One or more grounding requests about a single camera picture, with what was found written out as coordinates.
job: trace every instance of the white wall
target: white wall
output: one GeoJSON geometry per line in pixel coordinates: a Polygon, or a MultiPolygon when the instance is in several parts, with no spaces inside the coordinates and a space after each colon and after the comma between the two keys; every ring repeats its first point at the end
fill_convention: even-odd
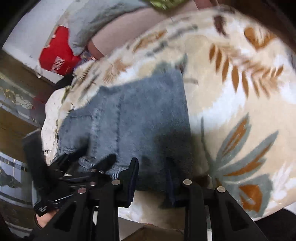
{"type": "MultiPolygon", "coordinates": [[[[39,55],[53,28],[74,1],[80,0],[41,0],[13,29],[3,46],[4,51],[29,68],[36,69],[39,55]]],[[[54,83],[62,78],[46,70],[41,74],[54,83]]]]}

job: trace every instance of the denim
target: denim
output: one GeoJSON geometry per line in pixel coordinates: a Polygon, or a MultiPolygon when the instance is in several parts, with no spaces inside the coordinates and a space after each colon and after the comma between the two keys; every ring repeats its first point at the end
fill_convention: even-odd
{"type": "Polygon", "coordinates": [[[155,74],[111,88],[101,87],[83,108],[73,110],[59,130],[56,158],[88,146],[79,159],[85,172],[109,154],[117,162],[106,173],[116,179],[132,157],[139,160],[137,190],[165,191],[165,160],[192,175],[192,143],[182,74],[155,74]]]}

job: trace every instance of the leaf pattern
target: leaf pattern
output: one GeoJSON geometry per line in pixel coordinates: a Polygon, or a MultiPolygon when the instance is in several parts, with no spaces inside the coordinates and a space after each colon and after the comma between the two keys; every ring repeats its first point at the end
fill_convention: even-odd
{"type": "Polygon", "coordinates": [[[282,66],[280,66],[280,67],[278,68],[278,70],[277,70],[277,72],[276,72],[276,77],[280,76],[281,73],[283,72],[283,70],[284,70],[284,66],[282,65],[282,66]]]}
{"type": "Polygon", "coordinates": [[[240,82],[240,72],[242,73],[241,83],[246,98],[249,97],[248,76],[251,79],[254,92],[258,98],[260,97],[259,88],[267,98],[270,98],[271,90],[278,90],[278,84],[281,82],[278,78],[284,71],[284,65],[278,68],[266,67],[259,62],[253,63],[250,59],[246,59],[244,56],[241,56],[239,51],[233,49],[231,46],[217,46],[212,44],[209,57],[211,63],[216,55],[216,73],[220,71],[223,53],[225,53],[226,56],[222,67],[222,83],[225,82],[229,72],[229,65],[232,64],[231,80],[235,93],[237,92],[240,82]]]}
{"type": "Polygon", "coordinates": [[[83,72],[83,74],[74,82],[72,83],[72,87],[78,87],[80,86],[83,81],[85,81],[86,77],[89,75],[89,71],[91,70],[91,68],[93,67],[93,65],[95,64],[95,61],[93,61],[87,68],[86,70],[83,72]]]}
{"type": "Polygon", "coordinates": [[[150,43],[153,43],[160,38],[164,37],[167,33],[167,30],[162,30],[145,36],[140,39],[139,43],[134,47],[133,52],[136,53],[141,48],[146,48],[150,43]]]}
{"type": "Polygon", "coordinates": [[[100,76],[101,73],[95,74],[92,78],[89,84],[81,91],[81,95],[79,97],[79,100],[81,100],[89,91],[92,85],[96,85],[95,80],[100,76]]]}
{"type": "MultiPolygon", "coordinates": [[[[169,70],[171,70],[173,68],[174,69],[179,69],[181,71],[181,74],[184,75],[184,73],[186,71],[187,63],[188,63],[187,54],[184,54],[183,57],[174,64],[172,64],[170,62],[165,62],[165,61],[160,62],[154,68],[154,71],[153,71],[152,75],[154,75],[154,74],[164,74],[164,73],[168,72],[169,70]]],[[[198,84],[198,81],[194,80],[194,79],[184,79],[184,82],[198,84]]]]}
{"type": "Polygon", "coordinates": [[[212,44],[210,48],[210,62],[212,62],[216,52],[216,45],[212,44]]]}
{"type": "Polygon", "coordinates": [[[273,192],[267,209],[272,209],[283,202],[288,195],[288,191],[296,188],[296,178],[290,178],[295,163],[287,164],[286,162],[271,177],[273,184],[273,192]]]}
{"type": "Polygon", "coordinates": [[[248,80],[247,80],[247,75],[246,72],[242,72],[242,87],[244,89],[244,93],[246,95],[246,98],[249,97],[249,85],[248,85],[248,80]]]}
{"type": "Polygon", "coordinates": [[[146,56],[152,57],[152,56],[154,56],[154,54],[162,52],[167,47],[168,47],[168,41],[166,41],[166,40],[161,41],[158,46],[153,48],[151,51],[147,52],[146,56]]]}
{"type": "Polygon", "coordinates": [[[265,48],[271,40],[276,38],[276,35],[269,31],[264,36],[263,41],[259,41],[259,39],[257,39],[256,37],[255,30],[252,27],[247,27],[244,30],[244,35],[247,38],[247,40],[253,45],[256,51],[258,51],[261,48],[265,48]]]}
{"type": "Polygon", "coordinates": [[[237,87],[239,86],[239,71],[237,66],[233,66],[232,73],[231,73],[231,79],[234,87],[235,93],[237,92],[237,87]]]}
{"type": "Polygon", "coordinates": [[[225,32],[225,24],[226,24],[226,21],[222,15],[214,16],[214,26],[217,32],[227,37],[228,34],[225,32]]]}
{"type": "Polygon", "coordinates": [[[126,72],[126,69],[130,66],[129,64],[124,64],[121,58],[116,59],[106,70],[103,81],[105,83],[112,83],[119,76],[120,72],[126,72]]]}
{"type": "Polygon", "coordinates": [[[218,73],[218,71],[219,71],[221,62],[222,62],[222,52],[219,49],[218,50],[218,54],[217,54],[217,59],[216,59],[216,73],[218,73]]]}
{"type": "Polygon", "coordinates": [[[241,194],[239,195],[241,198],[242,206],[245,210],[254,210],[255,212],[259,212],[261,203],[262,203],[262,192],[258,185],[242,185],[239,186],[239,189],[242,190],[248,197],[254,201],[254,204],[250,204],[247,199],[245,199],[241,194]]]}
{"type": "Polygon", "coordinates": [[[167,39],[170,41],[175,40],[175,39],[181,37],[185,33],[189,33],[189,32],[196,31],[196,30],[198,30],[198,26],[196,24],[192,24],[192,25],[190,25],[188,27],[184,27],[184,28],[179,28],[174,34],[169,36],[167,39]]]}
{"type": "Polygon", "coordinates": [[[68,94],[70,93],[70,91],[71,91],[71,86],[70,85],[66,86],[65,87],[65,92],[64,92],[63,98],[61,100],[61,103],[62,104],[65,102],[65,100],[66,100],[68,94]]]}
{"type": "Polygon", "coordinates": [[[226,80],[228,69],[229,69],[229,58],[227,57],[224,65],[223,65],[223,70],[222,70],[222,82],[223,83],[226,80]]]}
{"type": "Polygon", "coordinates": [[[208,160],[209,173],[216,185],[223,185],[228,192],[248,211],[252,217],[261,217],[267,207],[272,183],[268,175],[261,175],[246,181],[256,173],[266,162],[264,156],[273,146],[278,131],[265,138],[256,148],[241,160],[228,165],[247,141],[251,125],[249,115],[244,116],[240,122],[230,131],[223,141],[217,157],[214,160],[206,146],[204,119],[201,120],[201,139],[208,160]]]}

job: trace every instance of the patterned blanket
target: patterned blanket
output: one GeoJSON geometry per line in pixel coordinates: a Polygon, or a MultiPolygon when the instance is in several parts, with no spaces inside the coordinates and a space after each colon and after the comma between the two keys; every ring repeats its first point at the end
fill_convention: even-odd
{"type": "MultiPolygon", "coordinates": [[[[53,93],[42,129],[50,163],[62,121],[100,86],[178,68],[183,73],[194,174],[208,175],[258,219],[296,201],[296,74],[293,53],[273,33],[229,7],[167,19],[110,56],[75,71],[53,93]]],[[[136,191],[119,216],[181,229],[184,211],[161,209],[162,194],[136,191]]]]}

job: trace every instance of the green fabric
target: green fabric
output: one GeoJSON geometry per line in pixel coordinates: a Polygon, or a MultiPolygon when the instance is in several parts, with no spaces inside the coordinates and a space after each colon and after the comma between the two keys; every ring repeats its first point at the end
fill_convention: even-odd
{"type": "Polygon", "coordinates": [[[167,10],[174,8],[187,0],[148,0],[155,8],[167,10]]]}

